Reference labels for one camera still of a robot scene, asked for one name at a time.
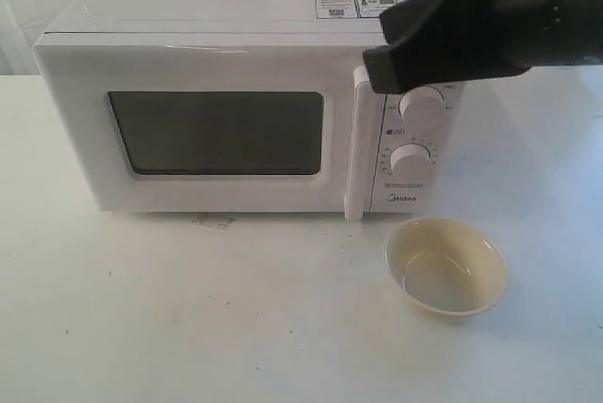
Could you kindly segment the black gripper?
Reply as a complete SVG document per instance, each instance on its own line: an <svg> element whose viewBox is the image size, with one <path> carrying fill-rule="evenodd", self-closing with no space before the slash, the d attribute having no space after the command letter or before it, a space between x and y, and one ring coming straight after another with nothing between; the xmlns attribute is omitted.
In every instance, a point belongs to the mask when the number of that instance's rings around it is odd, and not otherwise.
<svg viewBox="0 0 603 403"><path fill-rule="evenodd" d="M558 0L476 0L487 24L436 14L451 1L404 0L380 14L386 44L363 52L374 92L512 77L553 63L550 11Z"/></svg>

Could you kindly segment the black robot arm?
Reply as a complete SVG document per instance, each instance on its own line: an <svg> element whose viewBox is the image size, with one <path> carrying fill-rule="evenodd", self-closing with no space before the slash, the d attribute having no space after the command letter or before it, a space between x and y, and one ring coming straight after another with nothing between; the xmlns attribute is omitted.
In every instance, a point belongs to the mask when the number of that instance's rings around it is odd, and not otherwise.
<svg viewBox="0 0 603 403"><path fill-rule="evenodd" d="M380 94L602 62L602 0L404 0L380 23L363 53Z"/></svg>

